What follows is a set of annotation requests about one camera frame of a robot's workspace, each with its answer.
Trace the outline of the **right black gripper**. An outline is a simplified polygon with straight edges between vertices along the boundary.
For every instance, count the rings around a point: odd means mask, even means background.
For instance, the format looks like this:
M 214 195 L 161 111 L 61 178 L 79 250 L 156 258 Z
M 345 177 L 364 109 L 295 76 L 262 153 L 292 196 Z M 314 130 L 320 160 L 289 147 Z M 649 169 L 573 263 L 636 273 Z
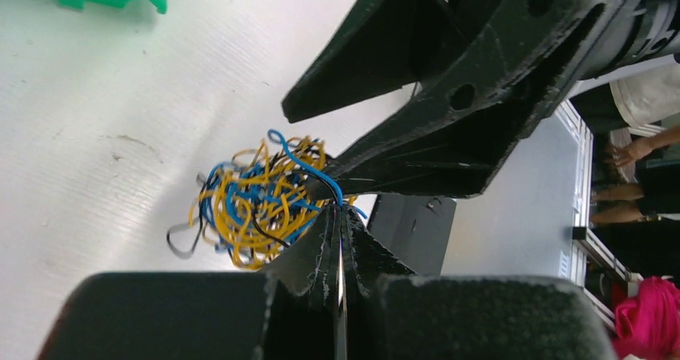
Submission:
M 531 134 L 581 80 L 679 48 L 679 0 L 429 0 L 431 130 Z

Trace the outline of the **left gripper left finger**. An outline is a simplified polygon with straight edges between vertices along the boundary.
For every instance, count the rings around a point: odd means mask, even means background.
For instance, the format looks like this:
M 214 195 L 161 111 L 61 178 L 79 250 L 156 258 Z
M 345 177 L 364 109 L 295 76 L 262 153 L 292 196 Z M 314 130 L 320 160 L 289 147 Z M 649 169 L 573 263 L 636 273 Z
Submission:
M 332 359 L 337 208 L 256 272 L 108 272 L 80 282 L 41 359 Z

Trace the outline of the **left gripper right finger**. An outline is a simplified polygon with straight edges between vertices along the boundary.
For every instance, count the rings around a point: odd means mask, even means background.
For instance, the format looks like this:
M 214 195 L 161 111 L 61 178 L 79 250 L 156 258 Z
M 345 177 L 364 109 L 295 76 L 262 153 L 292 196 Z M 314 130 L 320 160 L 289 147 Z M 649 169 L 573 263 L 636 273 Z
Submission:
M 584 292 L 542 276 L 418 275 L 339 212 L 348 359 L 613 359 Z

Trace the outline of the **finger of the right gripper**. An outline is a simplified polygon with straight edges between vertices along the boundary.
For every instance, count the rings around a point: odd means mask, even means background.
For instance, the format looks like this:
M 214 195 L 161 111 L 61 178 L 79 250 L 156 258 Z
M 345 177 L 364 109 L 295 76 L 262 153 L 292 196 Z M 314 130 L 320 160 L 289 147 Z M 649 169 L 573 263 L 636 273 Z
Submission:
M 445 0 L 356 0 L 282 100 L 291 123 L 442 74 L 470 41 Z
M 527 77 L 442 78 L 323 170 L 345 194 L 469 198 L 484 192 L 537 124 Z

